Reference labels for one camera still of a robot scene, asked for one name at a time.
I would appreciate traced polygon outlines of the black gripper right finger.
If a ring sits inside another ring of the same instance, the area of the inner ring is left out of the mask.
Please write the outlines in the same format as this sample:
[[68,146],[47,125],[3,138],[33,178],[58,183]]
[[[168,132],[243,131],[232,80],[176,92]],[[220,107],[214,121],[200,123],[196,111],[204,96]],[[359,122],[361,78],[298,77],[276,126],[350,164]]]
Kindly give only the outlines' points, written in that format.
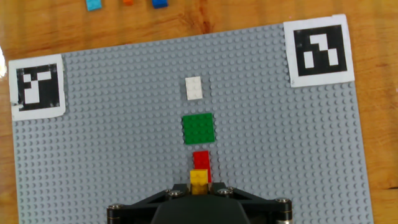
[[289,198],[264,199],[223,182],[209,184],[209,191],[212,195],[238,202],[248,218],[262,217],[265,223],[293,224],[293,206]]

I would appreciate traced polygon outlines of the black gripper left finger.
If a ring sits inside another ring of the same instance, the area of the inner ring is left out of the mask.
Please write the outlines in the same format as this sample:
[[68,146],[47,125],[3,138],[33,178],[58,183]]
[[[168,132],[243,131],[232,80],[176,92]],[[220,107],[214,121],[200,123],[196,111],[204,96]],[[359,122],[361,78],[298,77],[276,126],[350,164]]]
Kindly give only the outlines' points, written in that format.
[[106,223],[134,223],[138,218],[152,218],[164,202],[187,196],[189,193],[188,184],[174,184],[171,189],[160,191],[134,204],[111,204],[107,207]]

